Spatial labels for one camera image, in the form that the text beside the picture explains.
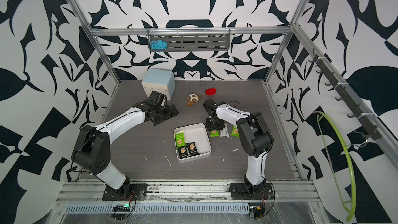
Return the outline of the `small green cookie packet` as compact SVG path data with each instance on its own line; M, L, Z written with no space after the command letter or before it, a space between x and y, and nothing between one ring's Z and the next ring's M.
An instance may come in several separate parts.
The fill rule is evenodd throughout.
M232 131L231 131L231 136L239 138L239 132L238 132L238 128L236 126L233 126Z

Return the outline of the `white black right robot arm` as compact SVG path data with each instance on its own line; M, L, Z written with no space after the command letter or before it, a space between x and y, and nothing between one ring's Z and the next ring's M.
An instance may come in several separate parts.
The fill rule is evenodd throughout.
M208 131L220 132L225 128L226 122L237 128L241 146L248 156L246 191L253 194L262 190L266 184L266 158L274 144L274 137L262 114L244 112L227 102L216 103L212 99L206 100L203 106L208 113Z

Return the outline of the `white storage box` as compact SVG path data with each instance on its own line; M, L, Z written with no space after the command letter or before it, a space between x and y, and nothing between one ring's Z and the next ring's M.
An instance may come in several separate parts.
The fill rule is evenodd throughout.
M208 158L211 155L212 149L203 123L176 128L173 137L180 163Z

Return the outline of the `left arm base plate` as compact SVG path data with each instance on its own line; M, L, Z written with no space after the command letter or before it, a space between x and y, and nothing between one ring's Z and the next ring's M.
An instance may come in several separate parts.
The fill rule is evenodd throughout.
M124 184L120 189L115 190L106 186L102 196L103 201L127 201L131 197L133 200L142 200L147 194L148 184L134 183Z

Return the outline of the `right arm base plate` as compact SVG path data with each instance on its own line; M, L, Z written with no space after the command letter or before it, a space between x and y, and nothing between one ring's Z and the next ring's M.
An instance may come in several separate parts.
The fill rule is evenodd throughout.
M252 186L250 183L231 183L228 192L233 200L271 200L275 198L271 183L262 182Z

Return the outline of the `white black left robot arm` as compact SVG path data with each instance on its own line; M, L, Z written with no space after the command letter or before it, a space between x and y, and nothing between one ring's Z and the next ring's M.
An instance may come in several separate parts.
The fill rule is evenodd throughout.
M96 176L105 185L123 194L130 190L130 179L111 161L111 144L130 129L146 121L157 126L178 116L175 105L168 105L165 95L153 91L150 97L134 104L125 113L97 126L86 125L78 135L71 160Z

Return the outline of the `white cookie packet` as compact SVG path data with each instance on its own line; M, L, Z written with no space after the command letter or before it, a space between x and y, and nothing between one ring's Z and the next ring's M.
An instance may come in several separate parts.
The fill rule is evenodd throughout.
M228 125L227 124L224 125L224 128L220 131L219 135L220 135L220 137L227 137L227 138L230 137L230 135L228 133Z

